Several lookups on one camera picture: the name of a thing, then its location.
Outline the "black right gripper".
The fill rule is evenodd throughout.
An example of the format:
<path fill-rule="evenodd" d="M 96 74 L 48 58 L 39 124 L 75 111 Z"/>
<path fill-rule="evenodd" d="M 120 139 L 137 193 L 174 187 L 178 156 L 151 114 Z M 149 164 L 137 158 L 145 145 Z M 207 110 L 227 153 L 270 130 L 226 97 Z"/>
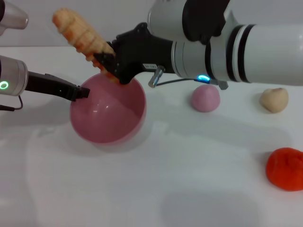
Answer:
<path fill-rule="evenodd" d="M 120 34 L 107 42 L 106 52 L 95 53 L 94 58 L 121 84 L 128 84 L 141 72 L 154 72 L 163 66 L 166 73 L 174 73 L 171 52 L 173 42 L 151 35 L 146 23 Z"/>

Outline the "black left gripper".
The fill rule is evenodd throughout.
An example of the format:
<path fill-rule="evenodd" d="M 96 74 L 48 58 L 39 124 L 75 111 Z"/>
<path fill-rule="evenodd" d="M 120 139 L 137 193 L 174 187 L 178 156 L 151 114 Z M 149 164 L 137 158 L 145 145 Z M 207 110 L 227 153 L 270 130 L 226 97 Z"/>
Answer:
<path fill-rule="evenodd" d="M 90 93 L 89 88 L 79 87 L 50 74 L 39 74 L 31 71 L 28 73 L 28 82 L 25 90 L 58 96 L 70 101 L 88 98 Z"/>

